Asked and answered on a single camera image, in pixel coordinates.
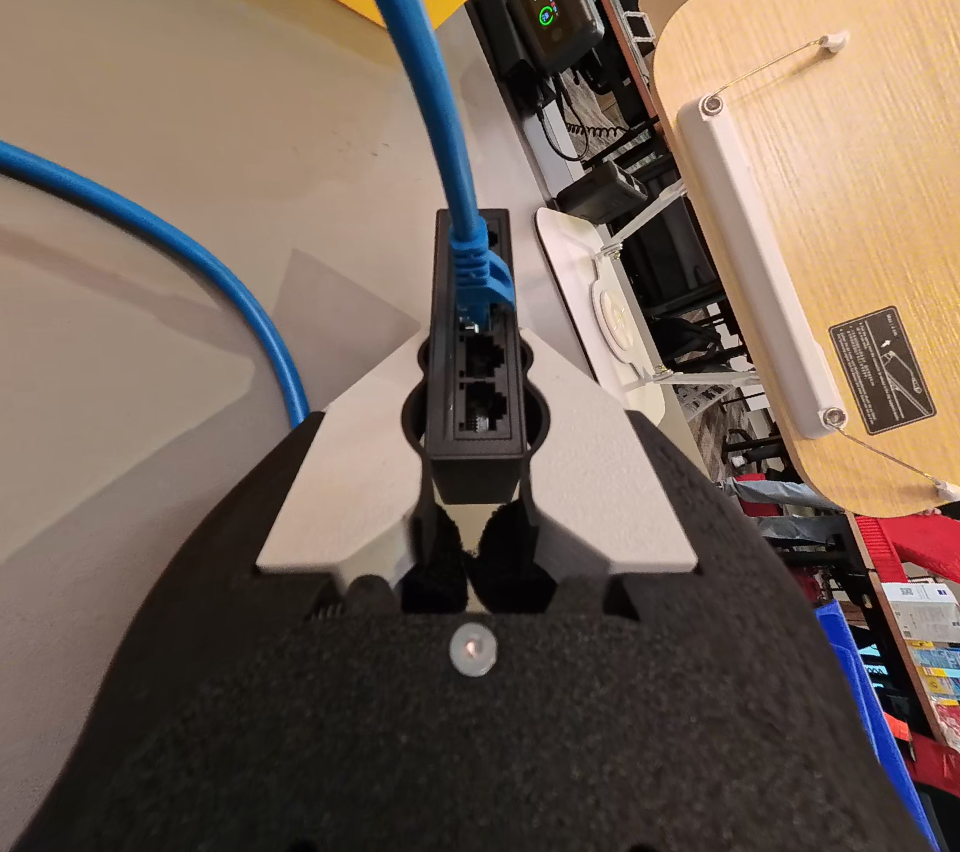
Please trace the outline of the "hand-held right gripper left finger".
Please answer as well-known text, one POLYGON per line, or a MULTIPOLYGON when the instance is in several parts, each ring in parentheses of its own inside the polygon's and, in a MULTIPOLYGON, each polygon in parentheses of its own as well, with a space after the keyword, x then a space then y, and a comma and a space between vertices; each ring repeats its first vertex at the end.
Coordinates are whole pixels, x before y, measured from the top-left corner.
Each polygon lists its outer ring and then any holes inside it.
POLYGON ((434 489, 403 410, 422 384, 417 330, 326 408, 256 558, 264 575, 372 576, 398 592, 433 533, 434 489))

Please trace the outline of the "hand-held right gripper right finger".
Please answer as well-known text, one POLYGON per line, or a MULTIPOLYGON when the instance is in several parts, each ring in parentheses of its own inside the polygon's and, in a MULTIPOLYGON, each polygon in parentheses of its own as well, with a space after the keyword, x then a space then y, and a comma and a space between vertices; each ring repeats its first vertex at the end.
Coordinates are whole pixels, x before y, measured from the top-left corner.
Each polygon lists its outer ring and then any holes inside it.
POLYGON ((522 342, 547 412, 529 459, 535 563, 553 580, 691 572, 696 554, 626 409, 530 330, 522 342))

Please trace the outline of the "black network switch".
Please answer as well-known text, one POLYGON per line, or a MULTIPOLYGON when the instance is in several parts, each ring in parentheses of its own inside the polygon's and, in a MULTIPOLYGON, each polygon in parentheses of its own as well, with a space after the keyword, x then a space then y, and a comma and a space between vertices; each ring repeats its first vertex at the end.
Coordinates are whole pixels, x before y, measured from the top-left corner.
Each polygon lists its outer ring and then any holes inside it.
POLYGON ((500 505, 513 498, 529 451, 518 318, 492 306, 486 327, 455 306, 450 215, 436 215, 425 366, 423 448, 448 505, 500 505))

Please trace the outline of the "black power adapter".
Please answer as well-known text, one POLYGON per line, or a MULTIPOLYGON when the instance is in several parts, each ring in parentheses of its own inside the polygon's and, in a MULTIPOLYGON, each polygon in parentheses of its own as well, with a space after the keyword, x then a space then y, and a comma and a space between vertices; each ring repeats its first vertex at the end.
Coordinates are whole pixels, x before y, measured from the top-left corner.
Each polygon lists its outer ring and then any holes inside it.
POLYGON ((649 200, 642 182, 606 160, 563 188, 554 203, 561 213, 598 226, 636 213, 649 200))

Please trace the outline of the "blue plastic bin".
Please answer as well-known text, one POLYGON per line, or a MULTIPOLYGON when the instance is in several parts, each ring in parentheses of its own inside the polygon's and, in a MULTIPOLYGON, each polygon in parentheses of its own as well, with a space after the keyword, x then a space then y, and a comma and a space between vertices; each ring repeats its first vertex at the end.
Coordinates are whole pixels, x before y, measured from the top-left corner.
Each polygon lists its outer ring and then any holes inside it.
POLYGON ((837 600, 820 605, 815 615, 830 642, 853 695, 861 725, 873 753, 932 850, 941 846, 927 809, 907 770, 906 761, 882 710, 872 680, 863 665, 853 633, 837 600))

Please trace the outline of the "wooden folding table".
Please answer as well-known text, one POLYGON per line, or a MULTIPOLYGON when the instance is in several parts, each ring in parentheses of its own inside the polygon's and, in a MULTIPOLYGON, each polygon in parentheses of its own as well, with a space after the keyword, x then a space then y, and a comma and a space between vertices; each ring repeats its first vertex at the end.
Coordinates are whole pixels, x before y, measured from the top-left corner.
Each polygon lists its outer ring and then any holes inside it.
POLYGON ((688 0, 653 96, 806 482, 958 489, 958 0, 688 0))

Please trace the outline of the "black power station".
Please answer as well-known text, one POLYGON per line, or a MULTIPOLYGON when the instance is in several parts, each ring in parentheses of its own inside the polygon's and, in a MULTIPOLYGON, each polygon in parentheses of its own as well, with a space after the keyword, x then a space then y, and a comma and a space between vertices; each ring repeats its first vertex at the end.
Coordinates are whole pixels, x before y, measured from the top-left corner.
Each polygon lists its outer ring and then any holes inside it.
POLYGON ((595 0, 507 0, 510 17, 537 71, 562 74, 605 36, 595 0))

